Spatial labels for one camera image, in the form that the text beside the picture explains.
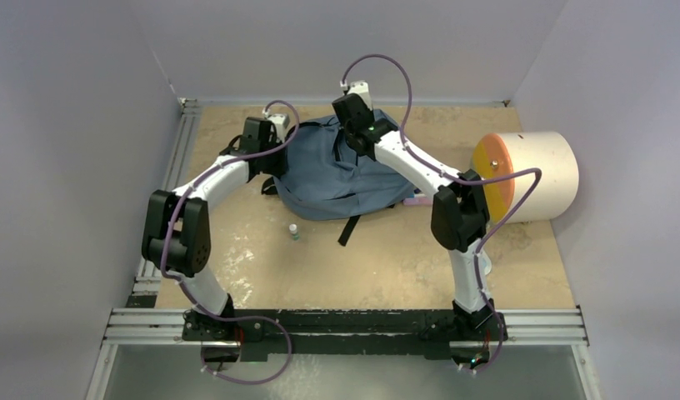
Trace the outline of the blue student backpack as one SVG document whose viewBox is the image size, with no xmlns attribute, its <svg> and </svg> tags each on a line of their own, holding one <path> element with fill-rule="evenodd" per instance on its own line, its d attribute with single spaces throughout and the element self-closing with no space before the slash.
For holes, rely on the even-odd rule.
<svg viewBox="0 0 680 400">
<path fill-rule="evenodd" d="M 359 218 L 392 208 L 413 195 L 405 177 L 346 143 L 335 116 L 301 122 L 287 147 L 287 171 L 270 177 L 263 195 L 276 195 L 292 213 L 310 221 L 345 220 L 338 243 L 345 246 Z"/>
</svg>

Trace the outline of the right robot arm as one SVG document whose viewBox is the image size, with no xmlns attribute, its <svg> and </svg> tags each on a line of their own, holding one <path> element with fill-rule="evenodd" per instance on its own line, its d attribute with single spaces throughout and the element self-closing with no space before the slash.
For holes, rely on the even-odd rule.
<svg viewBox="0 0 680 400">
<path fill-rule="evenodd" d="M 479 264 L 479 245 L 489 212 L 479 175 L 473 170 L 460 173 L 412 149 L 395 123 L 377 117 L 355 93 L 334 100 L 332 108 L 352 150 L 393 169 L 432 198 L 431 232 L 451 260 L 455 324 L 463 331 L 486 327 L 493 302 Z"/>
</svg>

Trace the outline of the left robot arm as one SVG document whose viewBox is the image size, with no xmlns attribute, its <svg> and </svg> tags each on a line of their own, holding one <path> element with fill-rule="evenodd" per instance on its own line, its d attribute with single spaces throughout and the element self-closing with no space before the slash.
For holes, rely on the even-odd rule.
<svg viewBox="0 0 680 400">
<path fill-rule="evenodd" d="M 248 117 L 242 133 L 192 181 L 172 191 L 157 190 L 147 204 L 142 257 L 179 285 L 192 310 L 227 327 L 238 322 L 233 300 L 208 266 L 212 254 L 210 212 L 260 173 L 285 167 L 285 113 Z"/>
</svg>

